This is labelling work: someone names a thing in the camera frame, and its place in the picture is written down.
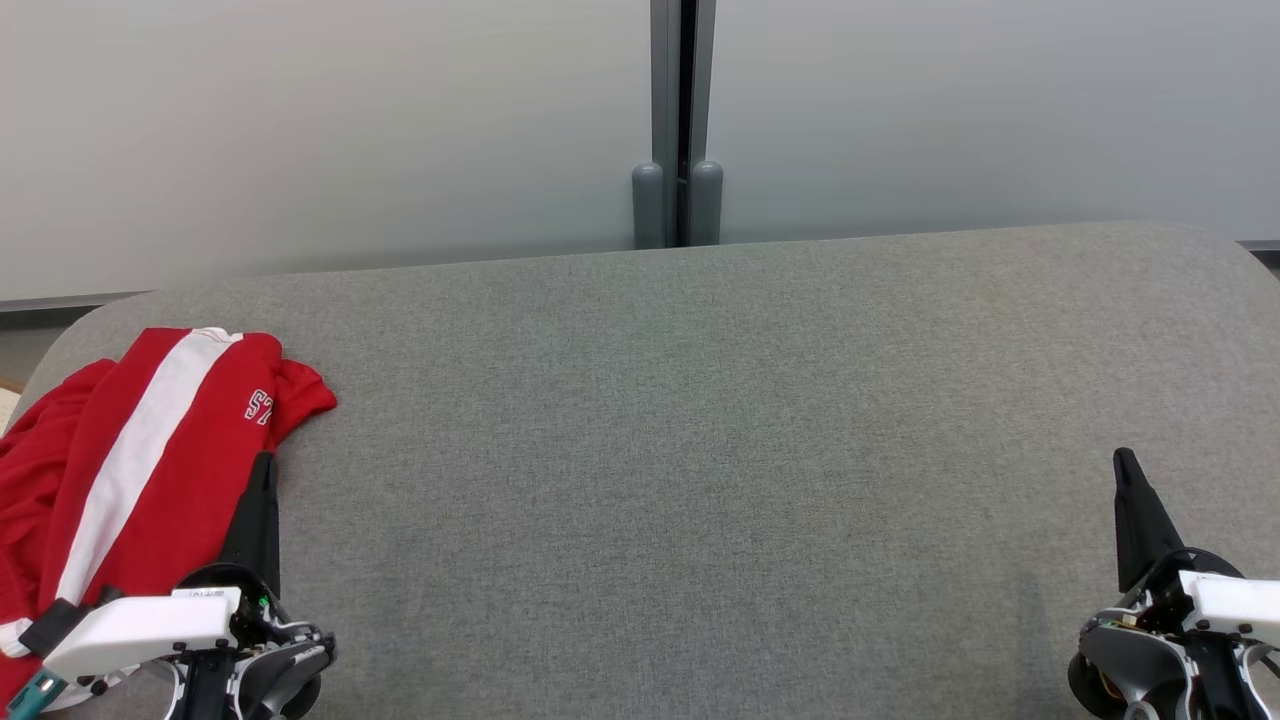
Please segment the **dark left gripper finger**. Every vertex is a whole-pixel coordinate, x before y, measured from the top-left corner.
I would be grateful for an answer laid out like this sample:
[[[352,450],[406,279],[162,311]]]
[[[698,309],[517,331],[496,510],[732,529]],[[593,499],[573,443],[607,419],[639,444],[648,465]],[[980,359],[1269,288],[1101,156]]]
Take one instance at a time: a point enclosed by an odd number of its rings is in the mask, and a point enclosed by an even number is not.
[[[250,469],[219,562],[252,571],[274,597],[280,596],[278,462],[274,452],[260,452]]]

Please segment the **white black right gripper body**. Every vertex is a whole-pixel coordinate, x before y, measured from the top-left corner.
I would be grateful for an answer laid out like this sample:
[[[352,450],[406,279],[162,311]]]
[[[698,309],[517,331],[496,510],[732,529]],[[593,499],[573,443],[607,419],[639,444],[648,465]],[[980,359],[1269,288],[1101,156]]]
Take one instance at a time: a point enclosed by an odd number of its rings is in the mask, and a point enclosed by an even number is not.
[[[1174,550],[1152,562],[1128,591],[1128,605],[1137,625],[1151,633],[1279,642],[1279,583],[1244,578],[1201,548]]]

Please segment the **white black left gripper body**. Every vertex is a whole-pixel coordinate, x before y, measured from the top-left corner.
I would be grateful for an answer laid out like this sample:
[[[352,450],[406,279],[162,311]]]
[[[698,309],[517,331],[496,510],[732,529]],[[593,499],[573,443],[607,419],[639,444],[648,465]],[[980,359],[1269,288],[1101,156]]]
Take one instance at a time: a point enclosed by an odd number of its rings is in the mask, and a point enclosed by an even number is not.
[[[246,650],[274,641],[291,616],[276,592],[241,565],[210,565],[169,594],[114,600],[88,614],[45,657],[68,682],[155,659]]]

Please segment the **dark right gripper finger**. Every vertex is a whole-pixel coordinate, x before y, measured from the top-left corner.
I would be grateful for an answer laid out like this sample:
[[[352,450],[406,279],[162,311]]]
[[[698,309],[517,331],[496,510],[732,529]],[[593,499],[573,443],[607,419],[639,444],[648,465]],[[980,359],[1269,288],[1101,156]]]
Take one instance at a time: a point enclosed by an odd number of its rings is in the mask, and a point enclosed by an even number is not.
[[[1185,544],[1133,450],[1114,451],[1114,473],[1117,589],[1128,592]]]

